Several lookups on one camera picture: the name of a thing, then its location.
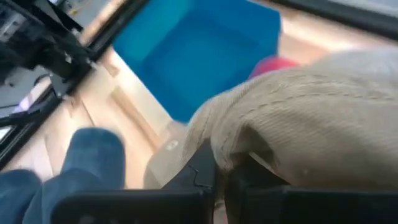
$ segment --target floor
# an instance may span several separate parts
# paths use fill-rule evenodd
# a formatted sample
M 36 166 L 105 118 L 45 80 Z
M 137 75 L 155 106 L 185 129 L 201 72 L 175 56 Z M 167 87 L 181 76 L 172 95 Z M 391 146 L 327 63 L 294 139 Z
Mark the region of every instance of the floor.
M 82 42 L 124 0 L 111 0 L 86 29 Z M 283 33 L 279 52 L 298 63 L 310 63 L 326 54 L 346 49 L 396 43 L 301 11 L 261 1 L 282 14 Z M 35 97 L 48 85 L 45 80 L 30 95 Z M 126 188 L 142 188 L 147 161 L 168 139 L 185 127 L 172 121 L 167 112 L 110 48 L 98 69 L 78 91 L 54 111 L 35 136 L 7 165 L 6 170 L 33 169 L 42 179 L 57 175 L 73 132 L 84 126 L 101 126 L 117 132 L 126 146 Z

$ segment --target blue storage box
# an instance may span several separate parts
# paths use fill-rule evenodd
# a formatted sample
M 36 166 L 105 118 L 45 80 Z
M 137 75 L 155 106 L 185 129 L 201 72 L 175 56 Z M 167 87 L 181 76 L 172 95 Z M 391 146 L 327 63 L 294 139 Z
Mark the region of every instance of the blue storage box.
M 173 119 L 277 53 L 280 16 L 246 0 L 149 0 L 113 43 Z

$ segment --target blue jeans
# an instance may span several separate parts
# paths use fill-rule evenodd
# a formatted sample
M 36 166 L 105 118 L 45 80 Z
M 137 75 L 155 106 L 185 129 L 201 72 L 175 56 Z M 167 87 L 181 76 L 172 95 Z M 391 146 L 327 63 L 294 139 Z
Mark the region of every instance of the blue jeans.
M 41 183 L 30 170 L 0 174 L 0 223 L 50 224 L 54 206 L 81 190 L 124 187 L 125 155 L 120 139 L 100 128 L 78 130 L 61 173 Z

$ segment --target pink ball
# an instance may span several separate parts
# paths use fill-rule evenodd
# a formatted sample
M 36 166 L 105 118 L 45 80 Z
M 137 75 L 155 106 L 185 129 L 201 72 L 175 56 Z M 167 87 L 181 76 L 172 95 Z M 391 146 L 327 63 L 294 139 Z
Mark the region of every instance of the pink ball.
M 249 76 L 249 79 L 273 70 L 279 70 L 281 68 L 290 68 L 296 66 L 298 66 L 298 63 L 289 59 L 284 59 L 280 57 L 264 58 L 256 64 L 254 70 Z

